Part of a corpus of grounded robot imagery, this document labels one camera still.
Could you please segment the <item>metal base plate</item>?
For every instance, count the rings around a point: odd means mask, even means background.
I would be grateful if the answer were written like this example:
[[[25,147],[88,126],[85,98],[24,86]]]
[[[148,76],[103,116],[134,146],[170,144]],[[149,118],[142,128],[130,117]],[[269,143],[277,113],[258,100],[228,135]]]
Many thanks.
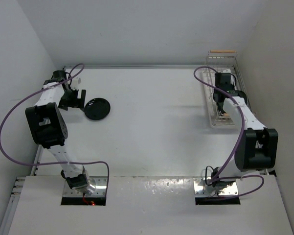
[[[86,197],[105,197],[107,188],[107,177],[94,177],[90,176],[90,185],[84,191],[78,191],[71,189],[67,182],[64,183],[63,197],[82,197],[85,194]]]
[[[235,181],[216,182],[210,184],[210,177],[193,177],[195,197],[230,197],[238,195],[238,187]]]

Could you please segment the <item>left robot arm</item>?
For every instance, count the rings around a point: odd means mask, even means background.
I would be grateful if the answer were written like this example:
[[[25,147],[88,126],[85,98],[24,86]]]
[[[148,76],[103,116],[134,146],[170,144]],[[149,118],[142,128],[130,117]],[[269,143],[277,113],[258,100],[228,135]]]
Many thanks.
[[[35,143],[47,149],[62,167],[61,176],[66,180],[70,189],[83,195],[92,195],[96,189],[95,181],[90,178],[83,164],[77,164],[65,140],[68,138],[68,128],[61,115],[60,109],[78,108],[84,110],[86,90],[78,97],[80,80],[70,81],[56,87],[57,83],[70,78],[64,70],[56,70],[52,77],[44,82],[39,101],[26,108],[25,115]]]

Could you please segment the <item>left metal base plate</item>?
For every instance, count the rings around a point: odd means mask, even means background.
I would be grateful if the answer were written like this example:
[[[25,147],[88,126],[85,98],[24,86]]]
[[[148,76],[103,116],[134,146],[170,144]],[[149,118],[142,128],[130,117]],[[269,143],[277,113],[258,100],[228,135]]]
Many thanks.
[[[94,177],[90,176],[90,185],[84,191],[78,191],[71,189],[67,182],[64,183],[63,197],[82,197],[85,194],[86,197],[105,197],[107,188],[107,177]]]

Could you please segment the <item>black plate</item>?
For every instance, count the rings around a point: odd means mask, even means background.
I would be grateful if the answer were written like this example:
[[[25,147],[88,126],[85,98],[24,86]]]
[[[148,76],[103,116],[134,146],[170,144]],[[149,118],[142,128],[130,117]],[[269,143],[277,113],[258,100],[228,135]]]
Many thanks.
[[[91,99],[84,108],[85,116],[92,121],[104,119],[111,110],[110,103],[104,98]]]

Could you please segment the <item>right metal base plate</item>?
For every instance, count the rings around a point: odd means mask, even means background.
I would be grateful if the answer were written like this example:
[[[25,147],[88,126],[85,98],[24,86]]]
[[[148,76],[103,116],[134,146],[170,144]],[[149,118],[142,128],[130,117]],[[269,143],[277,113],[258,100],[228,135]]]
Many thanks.
[[[230,197],[238,195],[238,187],[235,181],[216,182],[210,184],[210,177],[193,177],[195,197]]]

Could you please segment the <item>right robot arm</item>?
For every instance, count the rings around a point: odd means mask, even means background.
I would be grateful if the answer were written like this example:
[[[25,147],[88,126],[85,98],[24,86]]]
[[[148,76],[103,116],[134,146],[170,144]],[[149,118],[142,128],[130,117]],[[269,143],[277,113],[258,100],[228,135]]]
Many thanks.
[[[278,132],[255,117],[247,105],[247,95],[235,89],[231,77],[227,72],[215,73],[213,100],[241,131],[230,160],[214,169],[211,181],[206,182],[214,187],[247,173],[273,168],[276,162]]]

